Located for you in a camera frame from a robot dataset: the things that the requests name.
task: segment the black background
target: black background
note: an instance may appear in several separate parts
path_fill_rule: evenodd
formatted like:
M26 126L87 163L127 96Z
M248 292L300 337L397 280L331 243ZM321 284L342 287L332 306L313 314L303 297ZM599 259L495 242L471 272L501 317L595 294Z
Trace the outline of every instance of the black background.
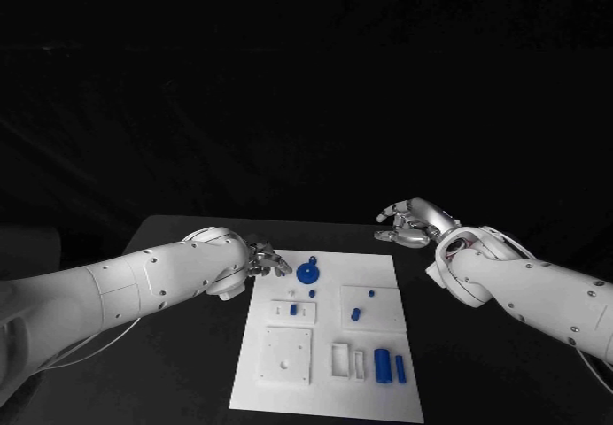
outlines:
M608 3L21 3L0 219L62 267L153 214L371 224L424 197L611 280Z

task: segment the black table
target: black table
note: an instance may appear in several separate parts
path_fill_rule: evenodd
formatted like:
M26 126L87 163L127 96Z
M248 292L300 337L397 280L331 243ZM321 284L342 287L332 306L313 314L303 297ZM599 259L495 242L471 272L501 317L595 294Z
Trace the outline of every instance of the black table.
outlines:
M153 216L126 253L210 226L266 235L277 250L394 256L429 425L611 423L613 397L573 348L512 319L495 301L473 309L430 280L435 246L414 251L375 241L383 226ZM19 423L364 423L228 409L251 289L228 302L204 295L148 316L101 354L49 371Z

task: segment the blue object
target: blue object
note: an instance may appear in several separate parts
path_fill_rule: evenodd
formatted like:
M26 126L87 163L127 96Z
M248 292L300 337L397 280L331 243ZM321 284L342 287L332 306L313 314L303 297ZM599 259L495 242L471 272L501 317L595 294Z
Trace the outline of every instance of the blue object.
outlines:
M390 351L380 348L374 351L374 374L380 383L393 383L393 365Z
M398 382L407 383L406 363L403 362L403 356L396 356L396 371L398 372Z
M315 257L310 257L309 262L302 264L296 270L298 280L305 285L310 285L319 278L319 269L316 263L318 259Z
M360 308L354 308L354 312L351 313L351 319L354 321L358 321L361 319L361 309Z

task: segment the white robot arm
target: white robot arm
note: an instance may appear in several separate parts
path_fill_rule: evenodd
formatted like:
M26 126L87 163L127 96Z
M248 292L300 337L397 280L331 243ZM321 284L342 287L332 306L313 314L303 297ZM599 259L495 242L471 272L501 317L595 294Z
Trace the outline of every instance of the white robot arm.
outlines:
M293 272L269 243L205 228L182 242L0 282L0 406L80 342L202 293L230 300L273 268L277 276Z
M391 205L396 217L375 238L410 248L439 244L429 276L469 306L495 299L520 321L608 363L613 363L613 285L540 261L492 228L469 228L420 198Z

